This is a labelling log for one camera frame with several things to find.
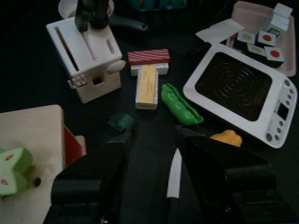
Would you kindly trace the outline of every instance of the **white box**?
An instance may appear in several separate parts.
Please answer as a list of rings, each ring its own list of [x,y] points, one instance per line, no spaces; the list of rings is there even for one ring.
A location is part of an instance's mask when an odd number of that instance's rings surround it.
[[[277,22],[285,24],[285,25],[289,25],[289,19],[280,16],[279,14],[272,14],[272,19],[276,20]]]
[[[68,71],[69,86],[77,90],[81,102],[120,88],[118,71],[108,73],[106,70],[122,57],[109,27],[89,27],[81,33],[72,17],[46,24],[46,29]]]

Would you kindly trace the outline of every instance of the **plastic toy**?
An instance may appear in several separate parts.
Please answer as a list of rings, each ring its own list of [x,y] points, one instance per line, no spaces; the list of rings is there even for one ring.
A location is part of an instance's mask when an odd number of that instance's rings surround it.
[[[267,53],[264,47],[261,48],[256,45],[246,44],[246,50],[244,51],[244,54],[261,63],[265,63],[267,61]]]
[[[248,31],[238,31],[237,37],[233,42],[233,47],[238,50],[244,51],[246,49],[246,45],[253,45],[256,43],[256,35]]]
[[[56,176],[42,224],[118,223],[132,132],[109,139]]]
[[[126,57],[130,66],[150,65],[169,62],[169,53],[166,49],[128,52]]]
[[[16,194],[28,186],[24,173],[33,162],[33,155],[25,148],[0,150],[0,196]]]
[[[156,109],[157,106],[157,72],[154,66],[142,66],[137,75],[134,107]]]
[[[283,51],[279,47],[265,46],[265,64],[269,67],[280,67],[285,62]]]
[[[230,144],[237,147],[241,145],[241,137],[232,129],[224,130],[221,133],[212,135],[209,138],[222,142],[224,144]]]
[[[137,76],[142,65],[154,66],[158,74],[168,73],[169,53],[166,49],[128,52],[126,57],[132,76]]]
[[[182,99],[177,89],[168,83],[162,84],[162,102],[177,118],[180,124],[194,125],[202,122],[202,118],[189,103]]]
[[[130,130],[134,127],[136,121],[126,113],[116,112],[106,120],[109,126],[117,131]]]
[[[265,32],[273,33],[276,39],[280,39],[287,32],[292,10],[292,8],[277,3],[272,10],[272,13],[265,19],[262,30]]]

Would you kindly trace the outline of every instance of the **white knife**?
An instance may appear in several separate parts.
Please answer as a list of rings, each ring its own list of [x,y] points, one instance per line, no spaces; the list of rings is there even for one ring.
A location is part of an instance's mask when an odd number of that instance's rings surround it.
[[[181,164],[182,157],[178,149],[176,149],[172,157],[172,166],[169,171],[168,188],[166,188],[166,199],[169,200],[169,211],[168,211],[168,224],[177,222],[177,208],[178,208],[178,197],[180,197],[180,182],[181,182]]]

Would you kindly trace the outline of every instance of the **wooden block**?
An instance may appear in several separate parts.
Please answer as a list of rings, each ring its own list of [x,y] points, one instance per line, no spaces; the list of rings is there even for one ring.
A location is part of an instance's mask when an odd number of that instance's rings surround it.
[[[156,106],[157,72],[154,66],[142,66],[137,77],[136,99],[137,107],[153,108]]]
[[[130,66],[150,65],[169,62],[166,49],[128,52],[128,64]]]

